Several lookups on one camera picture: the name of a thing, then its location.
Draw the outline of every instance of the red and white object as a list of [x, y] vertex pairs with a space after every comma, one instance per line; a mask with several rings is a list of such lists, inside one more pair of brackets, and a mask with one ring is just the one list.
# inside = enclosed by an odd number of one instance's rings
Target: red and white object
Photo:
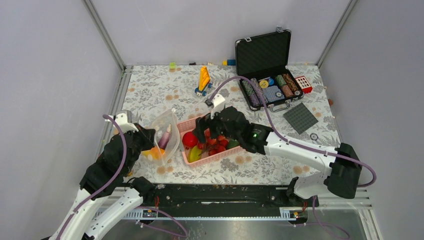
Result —
[[[183, 136], [185, 133], [189, 132], [189, 131], [193, 131], [193, 129], [195, 129], [196, 127], [196, 119], [198, 117], [194, 117], [192, 119], [189, 119], [187, 121], [182, 121], [179, 122], [176, 126], [178, 128], [179, 131], [179, 135], [181, 136], [180, 139], [183, 139]], [[184, 151], [182, 152], [182, 158], [184, 159], [185, 164], [189, 165], [190, 167], [197, 167], [203, 164], [207, 164], [207, 163], [211, 163], [211, 162], [216, 162], [216, 161], [220, 161], [222, 158], [225, 158], [231, 154], [235, 154], [240, 152], [241, 150], [243, 150], [243, 148], [241, 146], [236, 146], [233, 147], [231, 149], [225, 150], [223, 152], [219, 152], [217, 154], [214, 154], [212, 156], [208, 155], [208, 152], [203, 153], [203, 155], [201, 156], [201, 159], [194, 161], [194, 162], [189, 162], [187, 159], [187, 156], [190, 153], [190, 149], [184, 149]]]
[[312, 92], [312, 86], [305, 76], [298, 76], [298, 77], [295, 77], [294, 79], [296, 79], [296, 82], [299, 84], [300, 88], [305, 94]]

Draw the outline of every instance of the open case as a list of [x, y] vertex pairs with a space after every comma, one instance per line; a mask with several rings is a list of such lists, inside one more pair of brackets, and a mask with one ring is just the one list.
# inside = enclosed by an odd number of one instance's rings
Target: open case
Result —
[[276, 32], [246, 37], [235, 42], [237, 75], [257, 83], [262, 92], [256, 92], [246, 81], [240, 80], [240, 89], [252, 111], [260, 110], [258, 94], [272, 112], [288, 109], [290, 102], [303, 98], [301, 86], [286, 68], [289, 60], [291, 31], [279, 27]]

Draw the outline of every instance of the red tomato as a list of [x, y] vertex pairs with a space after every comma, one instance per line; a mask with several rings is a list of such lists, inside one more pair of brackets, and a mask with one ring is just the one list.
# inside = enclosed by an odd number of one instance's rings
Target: red tomato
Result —
[[219, 146], [217, 149], [216, 149], [216, 151], [218, 152], [218, 153], [222, 153], [222, 152], [224, 152], [226, 149], [225, 149], [225, 147], [224, 146]]
[[205, 144], [206, 144], [206, 143], [198, 142], [198, 143], [197, 143], [197, 148], [198, 148], [198, 149], [203, 149], [203, 147], [205, 146]]
[[228, 140], [224, 139], [224, 140], [219, 141], [219, 145], [224, 146], [226, 148], [227, 145], [228, 145]]
[[198, 144], [198, 138], [191, 131], [188, 131], [182, 136], [182, 144], [189, 148], [193, 148]]
[[211, 137], [211, 131], [209, 131], [209, 129], [206, 129], [206, 130], [204, 131], [204, 136], [205, 136], [206, 138], [210, 138], [210, 137]]
[[210, 144], [210, 145], [214, 145], [215, 143], [217, 143], [216, 139], [212, 139], [212, 138], [207, 138], [206, 141]]
[[212, 156], [212, 155], [215, 155], [215, 154], [217, 154], [218, 153], [218, 151], [214, 148], [214, 149], [211, 149], [210, 151], [209, 151], [209, 156]]

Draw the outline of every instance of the gray floor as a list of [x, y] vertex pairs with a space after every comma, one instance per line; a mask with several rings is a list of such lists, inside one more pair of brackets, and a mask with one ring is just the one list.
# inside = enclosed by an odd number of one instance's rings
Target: gray floor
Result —
[[[309, 212], [308, 223], [316, 222]], [[324, 210], [318, 211], [322, 222], [337, 224], [347, 230], [352, 240], [365, 240], [366, 235], [359, 215], [354, 210]], [[182, 221], [189, 232], [187, 240], [333, 240], [334, 237], [326, 233], [320, 226], [292, 227], [288, 222], [280, 221]], [[179, 231], [170, 220], [151, 223], [155, 227], [169, 231]], [[345, 238], [337, 229], [331, 228], [335, 234]], [[140, 228], [133, 220], [122, 220], [103, 240], [176, 240], [184, 239], [173, 237], [167, 233], [148, 228]]]

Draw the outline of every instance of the plastic basket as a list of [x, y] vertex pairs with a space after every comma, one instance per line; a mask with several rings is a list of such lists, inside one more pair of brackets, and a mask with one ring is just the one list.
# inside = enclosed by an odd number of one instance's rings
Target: plastic basket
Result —
[[[187, 121], [179, 122], [176, 125], [176, 127], [178, 128], [178, 131], [179, 131], [180, 139], [183, 139], [183, 136], [184, 136], [185, 133], [195, 129], [197, 118], [198, 117], [191, 118]], [[241, 150], [243, 150], [243, 148], [241, 146], [236, 146], [236, 147], [233, 147], [231, 149], [228, 149], [228, 150], [225, 150], [223, 152], [212, 155], [212, 156], [208, 156], [208, 153], [205, 152], [205, 153], [202, 154], [201, 159], [194, 161], [194, 162], [189, 162], [187, 160], [187, 155], [189, 154], [190, 150], [186, 150], [184, 147], [182, 149], [183, 149], [182, 158], [184, 159], [185, 164], [189, 165], [192, 168], [203, 165], [203, 164], [219, 161], [224, 157], [230, 156], [231, 154], [235, 154], [235, 153], [238, 153]]]

